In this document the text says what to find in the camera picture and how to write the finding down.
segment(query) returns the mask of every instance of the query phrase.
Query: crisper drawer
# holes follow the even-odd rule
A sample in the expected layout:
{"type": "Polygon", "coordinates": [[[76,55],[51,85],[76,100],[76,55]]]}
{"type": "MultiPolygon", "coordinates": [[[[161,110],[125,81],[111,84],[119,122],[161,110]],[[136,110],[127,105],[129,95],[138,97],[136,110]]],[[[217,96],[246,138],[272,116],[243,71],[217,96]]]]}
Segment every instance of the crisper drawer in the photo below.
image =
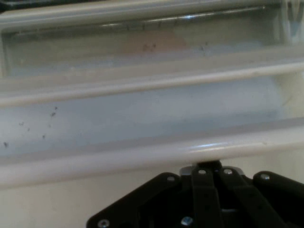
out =
{"type": "Polygon", "coordinates": [[[0,183],[304,147],[304,3],[101,1],[0,14],[0,183]]]}

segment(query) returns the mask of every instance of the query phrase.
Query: metal screw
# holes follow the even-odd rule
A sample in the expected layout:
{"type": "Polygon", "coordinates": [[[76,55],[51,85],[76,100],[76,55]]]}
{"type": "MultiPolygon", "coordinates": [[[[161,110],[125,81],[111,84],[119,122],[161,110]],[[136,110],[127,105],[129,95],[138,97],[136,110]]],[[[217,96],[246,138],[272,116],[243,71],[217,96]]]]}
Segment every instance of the metal screw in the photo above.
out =
{"type": "Polygon", "coordinates": [[[189,227],[193,223],[193,218],[188,217],[188,216],[183,217],[182,220],[180,221],[180,223],[185,227],[189,227]]]}
{"type": "Polygon", "coordinates": [[[230,169],[225,169],[225,170],[224,170],[224,174],[231,175],[231,174],[232,174],[232,170],[230,170],[230,169]]]}
{"type": "Polygon", "coordinates": [[[270,176],[269,176],[268,174],[263,173],[263,174],[261,174],[261,178],[262,178],[263,180],[269,180],[269,179],[270,179],[270,176]]]}
{"type": "Polygon", "coordinates": [[[173,182],[173,181],[175,181],[175,178],[174,177],[168,177],[167,181],[173,182]]]}
{"type": "Polygon", "coordinates": [[[206,174],[207,172],[205,170],[199,170],[199,174],[206,174]]]}
{"type": "Polygon", "coordinates": [[[97,223],[97,226],[99,228],[108,228],[110,226],[110,221],[107,220],[107,219],[103,219],[103,220],[100,220],[98,223],[97,223]]]}

